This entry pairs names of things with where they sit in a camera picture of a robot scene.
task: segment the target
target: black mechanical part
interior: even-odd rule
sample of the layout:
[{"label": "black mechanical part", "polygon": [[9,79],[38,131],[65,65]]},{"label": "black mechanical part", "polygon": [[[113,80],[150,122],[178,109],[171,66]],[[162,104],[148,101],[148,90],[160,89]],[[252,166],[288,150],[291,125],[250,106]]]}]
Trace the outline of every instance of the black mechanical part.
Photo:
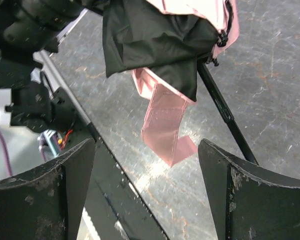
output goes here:
[{"label": "black mechanical part", "polygon": [[214,64],[215,67],[218,67],[219,66],[219,62],[216,58],[212,59],[212,62]]},{"label": "black mechanical part", "polygon": [[87,138],[0,181],[0,240],[76,240],[94,157],[95,142]]},{"label": "black mechanical part", "polygon": [[242,151],[242,154],[244,155],[245,159],[251,163],[258,165],[255,155],[251,151],[245,137],[241,133],[230,108],[228,107],[220,90],[218,89],[204,61],[198,60],[197,71],[206,89],[208,90],[216,108],[218,109],[222,119],[227,124],[231,134],[233,135],[236,143]]},{"label": "black mechanical part", "polygon": [[225,47],[228,42],[228,34],[225,31],[221,31],[219,34],[220,41],[218,41],[217,46],[219,48]]},{"label": "black mechanical part", "polygon": [[34,61],[33,54],[0,48],[0,89],[22,89],[30,82],[30,74],[43,65]]},{"label": "black mechanical part", "polygon": [[198,155],[219,240],[300,239],[300,179],[238,158],[207,139]]},{"label": "black mechanical part", "polygon": [[47,129],[67,132],[75,124],[75,109],[62,106],[64,100],[60,97],[51,101],[43,82],[30,81],[11,93],[12,104],[5,107],[11,113],[11,126],[26,126],[34,133],[42,133]]},{"label": "black mechanical part", "polygon": [[74,106],[72,100],[68,96],[67,92],[62,88],[59,87],[54,93],[54,100],[53,102],[57,102],[57,105],[64,109],[64,110],[70,110],[72,113],[75,114],[76,118],[73,124],[71,124],[70,129],[73,130],[73,132],[69,135],[67,143],[64,147],[64,151],[67,151],[74,146],[76,146],[78,143],[84,141],[86,138],[93,138],[95,142],[98,141],[98,138],[100,137],[99,133],[97,134],[98,137],[95,137],[95,126],[90,123],[86,125],[84,123],[84,120],[81,118],[80,114],[78,113],[78,110]]},{"label": "black mechanical part", "polygon": [[49,42],[45,47],[44,50],[51,54],[57,54],[59,52],[59,40],[58,38],[54,38],[51,42]]},{"label": "black mechanical part", "polygon": [[16,19],[1,37],[14,49],[37,52],[74,21],[84,8],[70,0],[14,0],[9,12]]},{"label": "black mechanical part", "polygon": [[43,84],[46,83],[46,84],[47,84],[47,86],[49,87],[48,90],[50,90],[50,92],[51,92],[51,94],[52,94],[52,97],[55,98],[54,89],[53,89],[53,87],[52,87],[52,85],[51,85],[51,83],[50,83],[50,81],[49,81],[49,79],[48,79],[48,76],[47,76],[47,74],[45,73],[45,71],[40,71],[39,77],[40,77],[41,83],[43,83]]}]

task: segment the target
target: scratched floor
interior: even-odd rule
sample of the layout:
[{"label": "scratched floor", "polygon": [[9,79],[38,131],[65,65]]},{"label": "scratched floor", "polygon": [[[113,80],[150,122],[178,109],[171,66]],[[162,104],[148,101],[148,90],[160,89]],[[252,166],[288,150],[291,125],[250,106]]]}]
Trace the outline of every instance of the scratched floor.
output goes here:
[{"label": "scratched floor", "polygon": [[[240,37],[211,73],[260,165],[300,178],[300,0],[238,0]],[[87,13],[52,56],[172,240],[215,240],[199,162],[172,169],[140,141],[148,102],[129,73],[105,77],[102,18]],[[241,155],[203,83],[180,133]]]}]

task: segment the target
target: purple wire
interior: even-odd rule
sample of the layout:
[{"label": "purple wire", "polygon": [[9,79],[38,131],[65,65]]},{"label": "purple wire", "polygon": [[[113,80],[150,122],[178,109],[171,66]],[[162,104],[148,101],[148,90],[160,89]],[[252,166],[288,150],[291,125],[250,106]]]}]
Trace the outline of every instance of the purple wire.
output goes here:
[{"label": "purple wire", "polygon": [[6,170],[9,174],[10,177],[13,176],[12,173],[12,168],[11,168],[11,163],[10,163],[10,158],[9,158],[9,153],[8,153],[8,148],[7,148],[7,143],[5,141],[4,136],[2,135],[1,131],[0,131],[0,144],[3,150],[3,155],[4,155],[4,161],[5,161],[5,167]]},{"label": "purple wire", "polygon": [[41,157],[42,157],[43,161],[46,163],[47,162],[47,158],[46,158],[45,151],[44,151],[44,144],[45,144],[45,138],[41,134],[40,135],[40,140],[39,140],[39,152],[41,154]]}]

